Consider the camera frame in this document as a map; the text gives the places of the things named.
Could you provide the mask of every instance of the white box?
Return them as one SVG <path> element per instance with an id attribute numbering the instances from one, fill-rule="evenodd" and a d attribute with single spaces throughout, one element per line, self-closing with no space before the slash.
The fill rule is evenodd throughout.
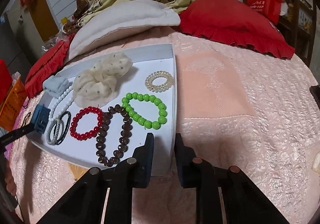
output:
<path id="1" fill-rule="evenodd" d="M 160 129 L 145 129 L 143 126 L 139 125 L 137 122 L 132 122 L 132 136 L 128 144 L 128 151 L 124 153 L 124 157 L 121 160 L 129 158 L 132 156 L 134 149 L 136 147 L 142 146 L 145 142 L 147 133 L 153 133 L 155 137 L 155 147 L 153 154 L 153 164 L 152 164 L 152 176 L 162 176 L 171 167 L 174 138 L 176 132 L 176 121 L 177 121 L 177 70 L 176 61 L 173 53 L 173 48 L 171 44 L 156 44 L 150 46 L 136 47 L 131 49 L 122 50 L 122 52 L 127 55 L 133 62 L 132 68 L 129 72 L 120 78 L 117 82 L 116 91 L 119 92 L 117 98 L 112 100 L 106 106 L 102 107 L 102 111 L 108 111 L 109 106 L 115 106 L 116 104 L 122 104 L 121 99 L 125 97 L 127 92 L 141 93 L 141 94 L 154 94 L 156 97 L 160 98 L 167 106 L 167 123 L 161 125 Z M 98 60 L 103 59 L 105 55 L 92 58 L 75 64 L 69 68 L 63 69 L 57 75 L 63 76 L 73 82 L 76 75 L 85 69 L 91 68 Z M 145 79 L 151 73 L 164 70 L 169 72 L 175 79 L 175 84 L 169 90 L 162 93 L 152 93 L 144 85 Z M 165 82 L 164 78 L 158 78 L 154 81 L 154 84 L 162 84 Z M 57 106 L 56 111 L 60 111 L 64 104 L 68 102 L 71 98 L 73 91 L 71 91 L 65 99 Z M 51 96 L 44 93 L 39 104 L 45 105 L 45 107 L 51 108 L 53 102 Z M 132 99 L 130 105 L 134 110 L 150 121 L 156 121 L 158 119 L 159 109 L 150 101 L 138 101 Z M 79 108 L 74 102 L 69 107 L 68 111 L 71 112 L 72 118 L 79 112 Z M 121 126 L 123 124 L 123 117 L 120 114 L 115 114 L 111 119 L 111 124 L 109 125 L 109 130 L 106 136 L 106 157 L 110 158 L 113 156 L 113 151 L 117 149 L 119 143 L 119 138 L 121 137 Z M 97 115 L 88 114 L 80 119 L 77 132 L 84 133 L 93 129 L 97 125 Z M 96 155 L 96 139 L 91 138 L 86 141 L 78 141 L 77 139 L 70 136 L 70 131 L 65 138 L 65 140 L 60 145 L 48 145 L 46 141 L 46 132 L 41 135 L 36 132 L 29 133 L 28 138 L 32 141 L 34 145 L 42 150 L 52 153 L 70 163 L 91 168 L 97 166 L 101 169 L 106 169 L 103 164 L 98 163 L 98 157 Z"/>

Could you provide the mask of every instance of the green bead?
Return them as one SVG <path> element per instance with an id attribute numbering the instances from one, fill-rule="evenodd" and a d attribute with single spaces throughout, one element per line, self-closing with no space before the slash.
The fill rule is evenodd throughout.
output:
<path id="1" fill-rule="evenodd" d="M 148 94 L 144 94 L 144 95 L 143 95 L 143 100 L 149 101 L 149 95 L 148 95 Z"/>
<path id="2" fill-rule="evenodd" d="M 160 116 L 167 116 L 167 114 L 168 114 L 168 113 L 167 113 L 166 110 L 164 110 L 164 109 L 160 109 L 160 110 L 159 110 L 159 115 L 160 115 Z"/>
<path id="3" fill-rule="evenodd" d="M 162 101 L 161 101 L 160 98 L 156 98 L 153 102 L 154 102 L 154 104 L 155 104 L 156 106 L 158 106 L 159 104 L 162 103 Z"/>
<path id="4" fill-rule="evenodd" d="M 132 95 L 132 98 L 133 98 L 133 99 L 137 99 L 138 93 L 137 93 L 137 92 L 133 92 L 131 95 Z"/>
<path id="5" fill-rule="evenodd" d="M 163 125 L 167 122 L 167 118 L 165 118 L 164 116 L 159 116 L 158 122 L 161 123 L 161 125 Z"/>
<path id="6" fill-rule="evenodd" d="M 140 117 L 140 118 L 138 119 L 138 124 L 139 124 L 139 125 L 144 125 L 144 122 L 145 122 L 145 121 L 146 121 L 145 118 Z"/>
<path id="7" fill-rule="evenodd" d="M 134 121 L 138 122 L 138 120 L 139 120 L 140 117 L 141 117 L 140 115 L 135 114 L 135 115 L 132 117 L 132 119 L 133 119 Z"/>
<path id="8" fill-rule="evenodd" d="M 164 103 L 160 103 L 159 105 L 158 105 L 158 108 L 159 109 L 166 109 L 167 107 L 165 106 L 165 104 Z"/>
<path id="9" fill-rule="evenodd" d="M 125 110 L 126 110 L 127 112 L 130 112 L 131 110 L 133 110 L 133 108 L 132 108 L 131 106 L 127 106 L 127 107 L 125 108 Z"/>
<path id="10" fill-rule="evenodd" d="M 142 101 L 142 100 L 143 100 L 143 95 L 142 95 L 142 94 L 138 94 L 138 95 L 137 95 L 137 99 L 138 99 L 139 101 Z"/>
<path id="11" fill-rule="evenodd" d="M 129 111 L 128 114 L 129 114 L 130 117 L 133 117 L 136 113 L 137 113 L 136 111 L 131 110 L 131 111 Z"/>
<path id="12" fill-rule="evenodd" d="M 130 100 L 130 99 L 132 99 L 132 94 L 131 94 L 131 93 L 127 93 L 127 94 L 125 95 L 125 97 Z"/>
<path id="13" fill-rule="evenodd" d="M 156 99 L 156 96 L 155 95 L 151 95 L 151 96 L 149 96 L 149 100 L 150 100 L 150 102 L 154 102 L 155 101 L 155 99 Z"/>
<path id="14" fill-rule="evenodd" d="M 155 130 L 157 130 L 157 129 L 160 128 L 160 124 L 159 124 L 158 121 L 152 122 L 151 126 L 152 126 L 152 128 L 155 129 Z"/>
<path id="15" fill-rule="evenodd" d="M 129 103 L 129 99 L 127 99 L 126 97 L 122 98 L 121 101 L 122 101 L 123 103 Z"/>
<path id="16" fill-rule="evenodd" d="M 146 120 L 145 122 L 144 122 L 144 127 L 145 128 L 147 128 L 147 129 L 150 129 L 152 126 L 152 122 L 151 121 L 149 121 L 149 120 Z"/>

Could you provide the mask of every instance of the orange plastic basket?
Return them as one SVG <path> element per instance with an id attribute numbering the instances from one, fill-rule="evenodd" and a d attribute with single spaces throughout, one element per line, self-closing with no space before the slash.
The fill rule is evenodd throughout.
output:
<path id="1" fill-rule="evenodd" d="M 21 80 L 18 79 L 8 97 L 6 98 L 0 112 L 0 126 L 7 131 L 12 131 L 14 122 L 21 110 L 27 93 Z"/>

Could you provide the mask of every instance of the silver rivet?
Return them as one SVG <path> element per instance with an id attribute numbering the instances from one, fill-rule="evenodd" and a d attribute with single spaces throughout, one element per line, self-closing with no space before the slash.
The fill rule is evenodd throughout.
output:
<path id="1" fill-rule="evenodd" d="M 131 157 L 131 158 L 127 159 L 127 163 L 129 163 L 129 164 L 135 164 L 136 162 L 137 162 L 136 158 Z"/>
<path id="2" fill-rule="evenodd" d="M 91 175 L 96 175 L 96 174 L 99 173 L 99 168 L 97 168 L 97 167 L 91 168 L 89 170 L 89 172 L 90 172 Z"/>
<path id="3" fill-rule="evenodd" d="M 196 164 L 202 163 L 202 159 L 201 159 L 200 157 L 195 157 L 195 158 L 192 159 L 192 161 L 193 161 L 194 163 L 196 163 Z"/>
<path id="4" fill-rule="evenodd" d="M 240 168 L 238 166 L 231 166 L 230 171 L 232 171 L 233 173 L 239 173 Z"/>

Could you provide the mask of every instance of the red box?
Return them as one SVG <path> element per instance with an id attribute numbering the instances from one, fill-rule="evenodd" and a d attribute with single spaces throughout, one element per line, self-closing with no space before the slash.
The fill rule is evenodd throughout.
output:
<path id="1" fill-rule="evenodd" d="M 3 60 L 0 60 L 0 104 L 7 95 L 7 92 L 12 84 L 12 77 Z"/>

